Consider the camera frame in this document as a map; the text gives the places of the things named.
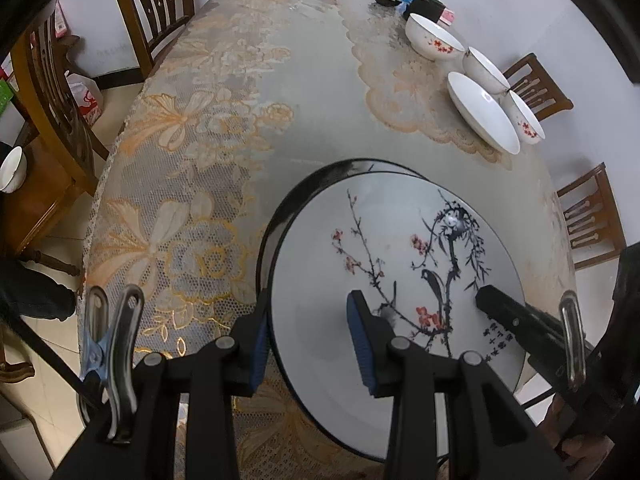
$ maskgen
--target white plate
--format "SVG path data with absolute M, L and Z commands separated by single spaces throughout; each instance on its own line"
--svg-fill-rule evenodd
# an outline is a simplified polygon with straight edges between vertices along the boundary
M 439 283 L 447 297 L 443 284 L 453 269 L 446 252 L 449 243 L 443 238 L 441 247 L 436 237 L 427 251 L 430 232 L 425 222 L 434 232 L 450 235 L 456 218 L 470 228 L 473 243 L 467 244 L 466 237 L 452 242 L 460 275 L 450 286 L 448 324 L 444 314 L 437 317 L 436 295 L 422 276 L 424 271 Z M 484 279 L 467 263 L 471 247 L 481 252 L 474 264 L 485 269 Z M 372 285 L 372 272 L 377 285 Z M 388 306 L 381 314 L 393 321 L 398 335 L 412 338 L 418 328 L 413 339 L 426 345 L 429 331 L 452 327 L 447 332 L 451 355 L 457 358 L 463 351 L 476 350 L 491 358 L 492 368 L 513 390 L 524 350 L 476 309 L 474 281 L 495 285 L 524 302 L 520 280 L 502 243 L 455 195 L 399 173 L 358 174 L 329 186 L 291 221 L 270 272 L 273 347 L 287 383 L 313 420 L 335 440 L 362 455 L 384 458 L 392 399 L 374 399 L 362 384 L 347 326 L 346 298 L 353 289 L 362 290 L 372 311 L 378 312 L 396 290 L 396 309 L 411 323 Z M 436 335 L 430 350 L 448 355 L 443 335 Z M 441 398 L 436 412 L 438 453 L 443 454 L 446 416 Z
M 496 150 L 520 153 L 518 134 L 500 105 L 478 83 L 458 72 L 447 76 L 453 104 L 473 130 Z

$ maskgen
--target chair leg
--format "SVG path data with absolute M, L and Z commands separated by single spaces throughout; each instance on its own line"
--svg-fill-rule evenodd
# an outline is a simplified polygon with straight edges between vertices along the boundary
M 107 160 L 109 156 L 109 150 L 104 147 L 104 144 L 100 142 L 100 139 L 95 136 L 94 132 L 91 130 L 91 147 L 94 149 L 94 152 L 100 155 L 101 158 Z
M 2 342 L 2 327 L 0 326 L 0 383 L 19 383 L 28 377 L 33 377 L 36 370 L 31 363 L 9 364 L 4 356 L 4 343 Z
M 34 261 L 37 264 L 42 264 L 45 267 L 49 267 L 49 269 L 61 270 L 62 272 L 66 272 L 71 276 L 80 276 L 80 269 L 76 266 L 66 264 L 65 262 L 60 261 L 53 256 L 49 256 L 48 254 L 43 254 L 40 251 L 35 251 L 33 249 L 25 249 L 20 255 L 20 259 L 24 262 Z

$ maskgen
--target white wall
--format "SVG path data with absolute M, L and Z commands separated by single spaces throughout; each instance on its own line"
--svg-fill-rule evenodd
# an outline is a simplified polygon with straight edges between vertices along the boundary
M 441 0 L 456 13 L 454 29 L 492 58 L 510 66 L 564 11 L 569 0 Z
M 13 103 L 9 102 L 2 115 L 0 115 L 0 141 L 13 146 L 23 124 L 24 119 L 20 112 Z
M 194 2 L 197 10 L 207 0 Z M 70 31 L 84 39 L 76 47 L 76 61 L 89 76 L 138 66 L 116 0 L 60 0 L 60 3 Z

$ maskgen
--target lace tablecloth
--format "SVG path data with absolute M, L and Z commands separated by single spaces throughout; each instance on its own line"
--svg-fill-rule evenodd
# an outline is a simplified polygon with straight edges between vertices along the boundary
M 462 197 L 502 239 L 527 301 L 557 310 L 575 277 L 542 160 L 479 139 L 447 94 L 459 67 L 421 58 L 403 28 L 374 0 L 211 0 L 191 20 L 130 110 L 84 247 L 86 284 L 111 304 L 126 283 L 145 292 L 136 362 L 227 333 L 254 305 L 257 250 L 280 200 L 354 156 L 404 164 Z M 381 475 L 313 426 L 272 358 L 257 394 L 236 399 L 234 423 L 242 478 Z

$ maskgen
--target tiled floor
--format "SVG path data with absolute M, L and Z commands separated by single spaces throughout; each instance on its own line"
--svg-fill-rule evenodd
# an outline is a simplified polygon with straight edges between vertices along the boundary
M 104 92 L 104 113 L 94 124 L 94 132 L 109 150 L 141 88 L 142 85 L 137 84 Z M 94 157 L 96 175 L 99 176 L 104 161 L 95 153 Z M 82 195 L 65 219 L 41 241 L 38 248 L 79 267 L 91 204 L 92 197 L 86 193 Z M 78 288 L 78 278 L 33 263 L 27 266 L 43 272 L 72 290 Z M 50 343 L 73 371 L 79 372 L 78 318 L 75 315 L 64 322 L 32 318 L 25 320 L 41 338 Z M 42 443 L 57 465 L 82 431 L 82 422 L 76 408 L 76 394 L 18 338 L 8 333 L 5 333 L 4 338 L 7 360 L 11 363 L 30 361 L 36 375 L 18 384 L 0 384 L 0 391 L 36 423 Z

